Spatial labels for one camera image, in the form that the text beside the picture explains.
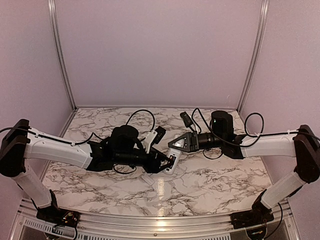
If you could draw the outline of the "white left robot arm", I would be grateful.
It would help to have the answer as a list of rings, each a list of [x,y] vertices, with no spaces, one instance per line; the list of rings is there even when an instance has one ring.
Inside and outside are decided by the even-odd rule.
[[[20,119],[15,126],[4,129],[7,134],[0,146],[0,173],[12,178],[33,200],[38,210],[53,223],[63,219],[55,195],[46,188],[27,164],[28,159],[65,163],[90,172],[112,170],[115,165],[142,167],[146,173],[157,174],[171,167],[174,161],[153,147],[164,134],[158,127],[140,141],[139,132],[130,125],[115,127],[110,136],[99,142],[90,139],[71,141],[31,128]]]

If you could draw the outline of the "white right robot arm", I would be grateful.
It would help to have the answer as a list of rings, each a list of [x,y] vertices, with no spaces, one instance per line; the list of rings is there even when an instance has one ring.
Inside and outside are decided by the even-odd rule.
[[[260,157],[269,174],[274,173],[277,160],[287,164],[279,170],[284,175],[273,177],[272,185],[252,204],[247,214],[252,224],[260,223],[275,205],[320,177],[320,139],[307,124],[284,132],[236,134],[233,116],[216,110],[205,125],[207,132],[187,132],[170,141],[168,147],[185,153],[219,148],[234,160]]]

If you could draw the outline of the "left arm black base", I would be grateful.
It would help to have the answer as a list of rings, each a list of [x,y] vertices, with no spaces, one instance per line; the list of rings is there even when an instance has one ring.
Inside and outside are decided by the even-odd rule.
[[[51,207],[39,208],[36,217],[40,220],[53,223],[58,226],[75,228],[78,225],[80,213],[64,208],[53,209]]]

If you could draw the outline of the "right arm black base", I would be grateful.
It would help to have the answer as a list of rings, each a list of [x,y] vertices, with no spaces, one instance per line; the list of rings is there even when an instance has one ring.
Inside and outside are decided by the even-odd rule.
[[[273,221],[274,215],[270,209],[255,208],[246,211],[235,212],[230,215],[234,229],[252,227]]]

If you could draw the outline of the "white battery compartment cover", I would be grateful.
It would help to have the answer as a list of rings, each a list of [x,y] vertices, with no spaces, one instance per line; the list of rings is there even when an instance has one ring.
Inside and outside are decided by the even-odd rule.
[[[152,186],[155,182],[149,175],[142,175],[141,179],[144,180],[149,186]]]

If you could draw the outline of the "left rear aluminium frame post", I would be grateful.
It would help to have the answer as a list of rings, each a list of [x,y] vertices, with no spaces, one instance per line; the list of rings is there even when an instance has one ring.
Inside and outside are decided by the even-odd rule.
[[[71,83],[68,76],[67,66],[64,58],[63,53],[63,46],[60,38],[60,31],[59,31],[59,23],[58,23],[58,15],[56,10],[56,1],[55,0],[48,0],[48,12],[51,22],[53,40],[55,45],[55,51],[57,54],[58,64],[62,76],[63,85],[66,91],[66,96],[70,105],[70,108],[73,112],[77,110],[76,102],[72,93]]]

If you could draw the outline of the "aluminium frame post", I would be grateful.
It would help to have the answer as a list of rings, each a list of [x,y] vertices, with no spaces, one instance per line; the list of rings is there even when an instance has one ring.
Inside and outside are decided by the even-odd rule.
[[[269,0],[261,1],[261,8],[260,8],[258,26],[256,31],[256,37],[253,45],[253,51],[252,51],[250,63],[248,66],[248,70],[246,73],[243,89],[242,89],[240,99],[236,109],[238,113],[241,113],[242,110],[244,109],[247,97],[249,95],[250,87],[254,79],[255,70],[257,67],[259,55],[262,49],[263,40],[265,36],[269,5],[270,5]]]
[[[77,110],[76,102],[72,93],[71,83],[68,76],[67,66],[64,58],[63,53],[63,46],[60,38],[60,31],[59,31],[59,23],[58,23],[58,15],[56,10],[56,1],[55,0],[48,0],[48,12],[51,22],[53,40],[55,45],[55,51],[57,54],[58,64],[62,76],[63,85],[66,91],[66,96],[70,105],[70,108],[73,112]]]

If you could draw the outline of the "right rear aluminium frame post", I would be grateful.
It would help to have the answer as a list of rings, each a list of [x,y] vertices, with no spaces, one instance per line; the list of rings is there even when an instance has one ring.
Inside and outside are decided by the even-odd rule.
[[[262,49],[263,40],[265,36],[269,5],[270,5],[269,0],[261,1],[261,8],[260,8],[258,26],[256,31],[256,37],[253,45],[253,51],[252,51],[250,63],[248,66],[248,70],[246,73],[243,89],[242,89],[240,99],[236,109],[238,113],[241,113],[242,110],[244,109],[247,97],[249,95],[250,87],[254,79],[255,70],[257,67],[259,55]]]

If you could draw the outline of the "front aluminium frame rail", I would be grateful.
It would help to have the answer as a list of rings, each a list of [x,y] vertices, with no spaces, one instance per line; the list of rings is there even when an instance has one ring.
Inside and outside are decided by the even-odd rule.
[[[289,204],[272,210],[274,219],[235,228],[233,216],[218,213],[195,216],[133,216],[79,211],[77,228],[40,220],[31,200],[17,211],[11,240],[299,240]]]

